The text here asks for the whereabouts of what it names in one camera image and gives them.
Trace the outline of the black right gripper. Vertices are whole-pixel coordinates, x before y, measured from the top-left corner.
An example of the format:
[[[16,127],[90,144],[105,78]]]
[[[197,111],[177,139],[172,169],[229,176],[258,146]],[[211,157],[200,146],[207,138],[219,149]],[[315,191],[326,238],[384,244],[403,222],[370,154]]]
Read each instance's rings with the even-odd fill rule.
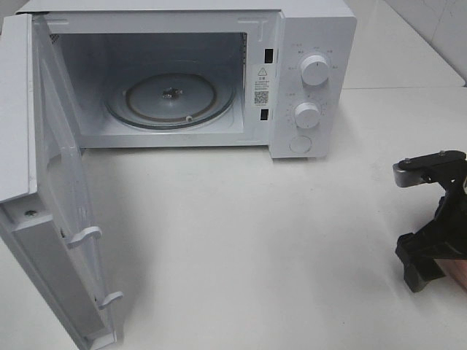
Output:
[[[400,236],[395,248],[404,282],[412,292],[421,292],[431,281],[446,276],[435,260],[466,259],[466,176],[445,190],[423,235],[428,243],[420,254],[411,249],[413,233]]]

